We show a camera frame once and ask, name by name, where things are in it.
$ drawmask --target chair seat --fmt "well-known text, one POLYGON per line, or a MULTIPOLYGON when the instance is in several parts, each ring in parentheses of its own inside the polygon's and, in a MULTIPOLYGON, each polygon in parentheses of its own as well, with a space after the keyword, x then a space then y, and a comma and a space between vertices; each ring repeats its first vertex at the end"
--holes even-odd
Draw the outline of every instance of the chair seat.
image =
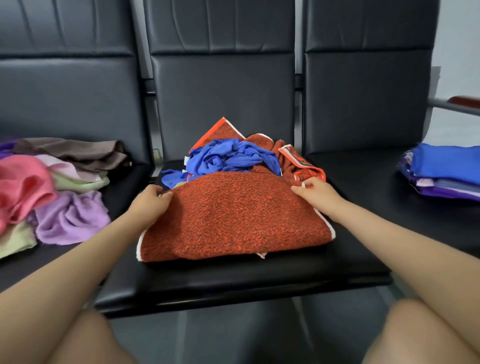
MULTIPOLYGON (((151 166, 135 165, 109 173, 110 184, 100 191, 112 220, 126 211, 130 202, 146 186, 151 172, 151 166)), ((39 244, 33 249, 0 259, 0 292, 76 246, 39 244)))
POLYGON ((347 199, 407 229, 480 257, 480 204, 422 196, 396 170, 406 148, 311 154, 347 199))
MULTIPOLYGON (((181 166, 171 162, 164 169, 181 166)), ((333 242, 269 253, 265 260, 231 255, 146 264, 131 246, 105 281, 96 307, 114 317, 389 283, 389 270, 346 229, 332 225, 333 242)))

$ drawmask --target light green towel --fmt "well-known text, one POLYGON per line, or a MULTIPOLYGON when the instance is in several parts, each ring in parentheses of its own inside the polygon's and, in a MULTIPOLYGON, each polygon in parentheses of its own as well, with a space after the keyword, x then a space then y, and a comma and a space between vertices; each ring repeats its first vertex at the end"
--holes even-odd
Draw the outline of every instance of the light green towel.
POLYGON ((10 225, 0 236, 0 259, 33 248, 35 245, 33 229, 27 222, 10 225))
POLYGON ((107 176, 103 177, 102 180, 98 182, 72 180, 55 172, 52 172, 52 177, 55 181, 55 189, 57 191, 67 190, 78 192, 80 194, 84 194, 88 191, 98 191, 100 188, 105 187, 110 183, 110 180, 107 176))

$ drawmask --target light pink towel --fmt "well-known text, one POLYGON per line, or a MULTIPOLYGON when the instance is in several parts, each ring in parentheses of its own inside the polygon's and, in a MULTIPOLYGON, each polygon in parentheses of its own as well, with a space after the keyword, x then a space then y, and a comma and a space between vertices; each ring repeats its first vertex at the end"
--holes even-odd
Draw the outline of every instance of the light pink towel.
POLYGON ((102 180, 99 173, 77 170, 73 164, 48 154, 39 154, 35 158, 41 160, 49 170, 73 180, 85 182, 99 182, 102 180))
POLYGON ((45 164, 32 156, 0 160, 0 235, 9 224, 18 224, 34 208, 57 198, 45 164))

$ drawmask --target floor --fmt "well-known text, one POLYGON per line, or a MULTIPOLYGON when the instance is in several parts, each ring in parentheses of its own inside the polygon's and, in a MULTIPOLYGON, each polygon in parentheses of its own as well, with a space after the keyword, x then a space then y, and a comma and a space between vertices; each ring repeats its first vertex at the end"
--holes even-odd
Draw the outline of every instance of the floor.
POLYGON ((111 320, 141 364, 360 363, 396 284, 111 320))

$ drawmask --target black chair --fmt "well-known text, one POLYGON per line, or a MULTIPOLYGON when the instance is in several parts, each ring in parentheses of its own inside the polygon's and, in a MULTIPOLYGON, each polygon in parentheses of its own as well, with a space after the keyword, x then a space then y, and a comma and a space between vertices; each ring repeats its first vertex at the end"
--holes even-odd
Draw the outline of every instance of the black chair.
MULTIPOLYGON (((241 133, 293 141, 294 1, 145 0, 164 168, 222 116, 241 133)), ((326 246, 143 264, 131 247, 96 301, 108 316, 387 284, 389 270, 340 226, 326 246)))
POLYGON ((422 140, 439 1, 304 4, 306 158, 350 201, 480 256, 479 204, 421 196, 396 172, 422 140))
MULTIPOLYGON (((101 192, 128 208, 153 171, 128 0, 0 2, 0 136, 121 140, 133 166, 101 192)), ((74 246, 0 260, 0 291, 74 246)))

